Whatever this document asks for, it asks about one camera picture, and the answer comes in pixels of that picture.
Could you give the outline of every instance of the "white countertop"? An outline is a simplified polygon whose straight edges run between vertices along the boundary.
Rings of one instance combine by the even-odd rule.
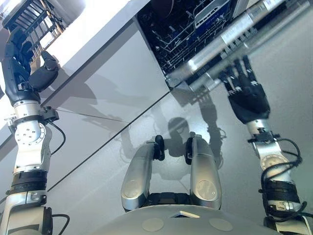
[[[47,49],[58,59],[61,69],[67,75],[58,79],[65,82],[70,78],[148,2],[149,0],[86,1],[81,15]],[[4,90],[1,66],[0,85]],[[1,145],[10,136],[9,131],[5,130],[6,122],[3,118],[13,113],[6,95],[0,99],[0,110]]]

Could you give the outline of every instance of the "dish rack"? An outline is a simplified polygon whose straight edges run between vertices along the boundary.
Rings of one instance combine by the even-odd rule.
[[[166,19],[148,4],[137,15],[164,74],[190,59],[219,33],[230,19],[231,0],[175,0]]]
[[[33,59],[49,47],[65,30],[62,18],[47,0],[24,0],[4,18],[3,27],[12,31],[22,28],[33,46]]]

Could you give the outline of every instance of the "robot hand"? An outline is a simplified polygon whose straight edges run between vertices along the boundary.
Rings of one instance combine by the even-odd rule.
[[[21,100],[34,100],[40,103],[38,92],[46,89],[58,76],[56,60],[46,51],[42,52],[45,64],[30,75],[30,62],[34,53],[32,43],[26,41],[26,35],[20,27],[10,34],[5,45],[2,70],[5,93],[13,105]]]
[[[231,107],[243,124],[257,119],[268,119],[270,107],[263,87],[255,78],[248,56],[243,57],[243,62],[247,76],[239,59],[234,61],[238,76],[232,66],[220,73],[219,78],[229,93]]]

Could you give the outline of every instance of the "dishwasher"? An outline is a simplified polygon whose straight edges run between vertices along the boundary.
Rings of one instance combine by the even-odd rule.
[[[136,15],[170,90],[210,91],[235,58],[249,55],[310,10],[311,0],[152,0]]]

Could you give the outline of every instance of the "wire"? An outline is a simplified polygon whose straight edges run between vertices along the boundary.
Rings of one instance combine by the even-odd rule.
[[[65,135],[65,133],[62,131],[62,129],[60,127],[58,127],[56,124],[54,124],[52,121],[48,121],[48,123],[53,126],[55,129],[57,129],[58,131],[61,132],[62,136],[63,136],[63,142],[61,143],[61,145],[51,153],[51,155],[55,154],[57,151],[59,151],[60,148],[62,148],[63,144],[65,143],[65,141],[67,140],[67,137]]]
[[[262,175],[261,175],[261,187],[262,187],[261,193],[263,194],[263,205],[264,205],[264,208],[265,208],[266,215],[267,215],[267,217],[268,217],[270,220],[272,220],[273,222],[285,222],[285,221],[287,221],[287,220],[293,219],[293,218],[295,218],[295,217],[297,217],[297,216],[299,216],[299,215],[304,215],[304,214],[306,214],[306,215],[309,216],[309,217],[312,217],[311,214],[302,212],[302,211],[305,209],[305,207],[307,206],[307,202],[306,202],[306,201],[304,201],[304,202],[302,203],[302,205],[301,205],[301,207],[300,207],[299,210],[290,213],[290,215],[287,216],[287,217],[285,217],[285,218],[282,218],[282,219],[275,219],[275,218],[273,218],[272,216],[270,216],[270,214],[269,214],[269,211],[268,211],[268,200],[267,200],[266,182],[270,181],[271,179],[273,179],[273,178],[275,178],[275,177],[277,177],[277,176],[279,176],[279,175],[284,174],[285,172],[291,170],[291,169],[294,168],[294,167],[297,167],[300,163],[302,163],[302,157],[301,157],[300,149],[299,149],[298,145],[297,145],[294,141],[292,141],[292,140],[290,140],[290,139],[278,139],[278,140],[276,140],[276,141],[278,141],[278,142],[281,142],[281,141],[290,142],[290,143],[295,147],[295,149],[297,150],[297,153],[292,153],[292,152],[289,152],[289,151],[286,151],[286,150],[282,150],[282,152],[283,152],[283,153],[290,154],[290,155],[293,155],[293,156],[296,156],[297,159],[296,159],[295,161],[288,162],[288,163],[279,163],[279,164],[276,164],[276,165],[272,165],[272,166],[266,168],[266,169],[263,171],[263,173],[262,173]],[[279,172],[279,173],[277,173],[277,174],[275,174],[275,175],[272,175],[272,176],[270,176],[270,177],[268,177],[268,178],[265,178],[265,177],[266,177],[266,174],[267,174],[270,170],[272,170],[273,168],[277,168],[277,167],[279,167],[279,166],[284,166],[284,165],[289,165],[289,166],[288,166],[286,169],[284,169],[283,171],[281,171],[281,172]]]
[[[306,213],[306,212],[301,212],[300,215],[313,218],[313,214]]]
[[[59,233],[59,235],[61,235],[64,232],[64,230],[67,228],[70,218],[67,214],[53,214],[52,217],[64,217],[67,219],[65,225],[63,226],[63,228],[61,229],[61,231]]]

